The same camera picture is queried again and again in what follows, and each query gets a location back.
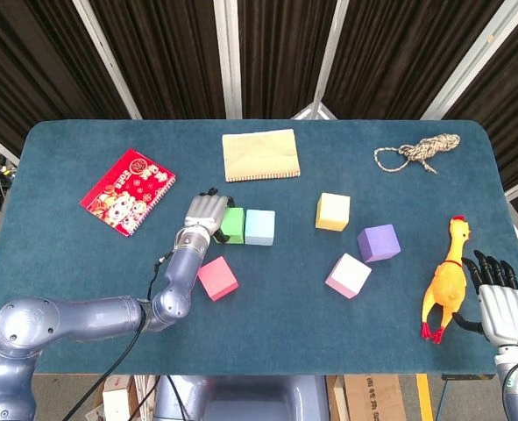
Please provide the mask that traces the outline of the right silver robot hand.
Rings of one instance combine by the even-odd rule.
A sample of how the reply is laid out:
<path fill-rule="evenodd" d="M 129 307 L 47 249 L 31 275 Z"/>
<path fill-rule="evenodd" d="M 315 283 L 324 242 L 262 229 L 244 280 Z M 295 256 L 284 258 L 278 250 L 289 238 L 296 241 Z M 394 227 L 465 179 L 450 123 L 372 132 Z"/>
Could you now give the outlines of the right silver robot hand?
<path fill-rule="evenodd" d="M 498 348 L 518 347 L 518 279 L 512 266 L 480 250 L 475 258 L 463 258 L 479 302 L 480 320 L 469 321 L 452 314 L 462 329 L 475 332 Z"/>

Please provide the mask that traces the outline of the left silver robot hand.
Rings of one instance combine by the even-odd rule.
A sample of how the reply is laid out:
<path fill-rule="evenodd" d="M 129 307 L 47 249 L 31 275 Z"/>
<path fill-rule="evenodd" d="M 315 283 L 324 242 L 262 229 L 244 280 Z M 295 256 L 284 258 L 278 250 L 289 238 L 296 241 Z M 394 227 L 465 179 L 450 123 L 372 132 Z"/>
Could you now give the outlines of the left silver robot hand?
<path fill-rule="evenodd" d="M 210 237 L 220 243 L 226 243 L 231 237 L 223 233 L 221 225 L 225 212 L 235 206 L 231 196 L 222 196 L 218 189 L 211 188 L 195 196 L 188 207 L 184 227 L 200 226 Z"/>

